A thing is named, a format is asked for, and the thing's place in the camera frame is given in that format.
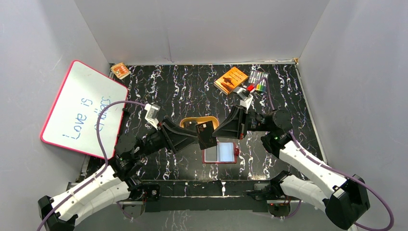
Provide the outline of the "stack of black credit cards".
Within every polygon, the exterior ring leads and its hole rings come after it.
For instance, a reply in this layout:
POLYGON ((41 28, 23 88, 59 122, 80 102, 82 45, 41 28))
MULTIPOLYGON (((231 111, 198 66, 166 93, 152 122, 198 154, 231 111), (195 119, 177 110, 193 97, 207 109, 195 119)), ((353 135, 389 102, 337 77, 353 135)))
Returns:
POLYGON ((195 127, 197 124, 198 123, 197 123, 196 120, 188 120, 188 121, 184 122, 184 127, 185 128, 195 127))

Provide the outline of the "orange oval tray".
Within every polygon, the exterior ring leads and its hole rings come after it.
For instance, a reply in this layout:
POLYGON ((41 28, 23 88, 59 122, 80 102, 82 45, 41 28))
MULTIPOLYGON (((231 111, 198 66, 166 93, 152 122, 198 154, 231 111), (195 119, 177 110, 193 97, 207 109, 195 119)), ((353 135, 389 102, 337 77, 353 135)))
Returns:
POLYGON ((219 126, 219 120, 214 116, 201 116, 201 117, 186 117, 182 119, 179 123, 179 126, 184 128, 184 123, 189 123, 195 121, 197 124, 205 123, 207 121, 211 121, 213 123, 213 127, 217 128, 219 126))

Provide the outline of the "red card holder wallet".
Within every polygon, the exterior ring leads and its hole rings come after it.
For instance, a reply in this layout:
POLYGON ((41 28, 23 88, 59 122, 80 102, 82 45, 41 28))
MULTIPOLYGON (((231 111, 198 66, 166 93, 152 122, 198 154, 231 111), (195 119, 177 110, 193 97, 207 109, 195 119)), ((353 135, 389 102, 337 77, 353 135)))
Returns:
POLYGON ((204 150, 203 159, 204 164, 235 164, 240 154, 240 149, 234 142, 218 142, 217 143, 217 161, 212 163, 204 162, 204 150))

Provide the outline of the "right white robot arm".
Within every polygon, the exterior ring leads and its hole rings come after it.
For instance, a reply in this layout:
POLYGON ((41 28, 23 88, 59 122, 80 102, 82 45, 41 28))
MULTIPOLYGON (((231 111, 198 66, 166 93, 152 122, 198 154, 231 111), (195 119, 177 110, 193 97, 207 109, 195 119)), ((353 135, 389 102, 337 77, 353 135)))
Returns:
POLYGON ((242 140, 248 131, 266 132, 261 137, 265 150, 308 178, 301 180, 283 171, 270 181, 271 194, 277 199, 296 197, 322 210, 338 228, 349 229, 370 208, 364 180, 358 175, 343 176, 314 157, 292 137, 292 128, 286 110, 263 115, 235 105, 213 136, 242 140))

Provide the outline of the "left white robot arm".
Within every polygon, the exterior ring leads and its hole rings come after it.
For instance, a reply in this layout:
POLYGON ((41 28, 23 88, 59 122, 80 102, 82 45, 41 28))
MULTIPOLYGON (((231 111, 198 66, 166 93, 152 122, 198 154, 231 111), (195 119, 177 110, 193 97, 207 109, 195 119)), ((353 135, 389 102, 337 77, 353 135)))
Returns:
POLYGON ((60 195, 40 198, 42 221, 38 230, 72 231, 85 218, 113 203, 148 197, 148 186, 137 176, 142 160, 161 149, 176 154, 198 143, 193 126, 180 127, 167 118, 156 125, 142 139, 130 133, 120 135, 115 156, 95 173, 60 195))

